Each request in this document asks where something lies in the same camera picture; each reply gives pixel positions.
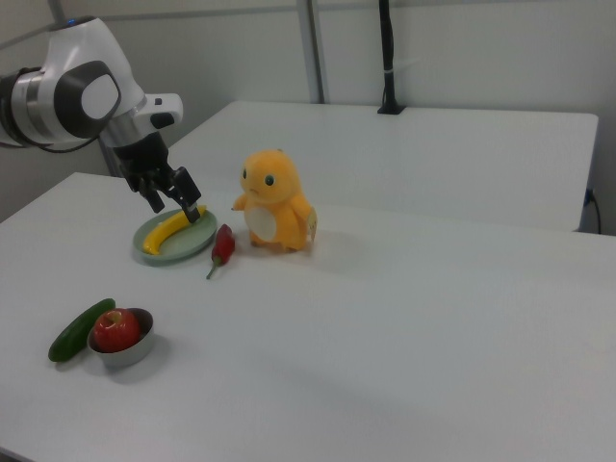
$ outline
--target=pepper stem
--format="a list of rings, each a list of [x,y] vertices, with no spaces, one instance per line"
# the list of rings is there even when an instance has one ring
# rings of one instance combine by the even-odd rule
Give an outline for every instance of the pepper stem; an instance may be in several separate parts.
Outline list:
[[[206,279],[210,279],[212,274],[214,274],[214,271],[216,271],[216,268],[218,268],[222,263],[222,259],[220,257],[214,257],[212,261],[214,262],[214,265],[212,266],[212,269],[210,269],[210,272],[208,272]]]

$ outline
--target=black pole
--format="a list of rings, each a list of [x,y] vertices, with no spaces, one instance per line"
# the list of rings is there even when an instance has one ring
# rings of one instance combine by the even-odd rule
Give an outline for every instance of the black pole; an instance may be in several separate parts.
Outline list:
[[[389,0],[378,0],[378,10],[381,16],[381,44],[383,46],[383,72],[385,75],[385,91],[383,106],[379,114],[398,115],[404,110],[396,101],[394,88],[394,30],[389,16]]]

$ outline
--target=cucumber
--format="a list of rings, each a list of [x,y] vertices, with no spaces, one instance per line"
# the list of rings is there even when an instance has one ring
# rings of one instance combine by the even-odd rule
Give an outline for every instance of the cucumber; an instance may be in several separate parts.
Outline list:
[[[105,298],[84,311],[51,344],[49,353],[47,353],[49,359],[54,363],[62,363],[84,349],[88,334],[98,317],[114,308],[116,308],[116,301],[112,298]]]

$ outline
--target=metal bowl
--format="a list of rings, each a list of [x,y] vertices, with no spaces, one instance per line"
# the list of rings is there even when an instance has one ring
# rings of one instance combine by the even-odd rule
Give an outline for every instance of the metal bowl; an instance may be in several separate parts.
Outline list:
[[[98,356],[108,368],[125,368],[140,362],[154,346],[154,320],[152,315],[142,308],[128,308],[139,321],[141,338],[133,346],[115,353],[103,353],[97,349],[94,341],[94,329],[88,334],[88,348]]]

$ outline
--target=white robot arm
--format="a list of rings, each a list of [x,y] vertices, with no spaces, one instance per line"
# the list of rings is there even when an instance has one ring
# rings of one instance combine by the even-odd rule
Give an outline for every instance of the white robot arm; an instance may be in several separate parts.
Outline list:
[[[165,207],[162,192],[193,222],[201,193],[185,168],[169,166],[159,133],[182,114],[177,94],[143,92],[110,30],[91,16],[51,30],[41,68],[0,77],[0,146],[49,150],[51,144],[100,137],[154,212]]]

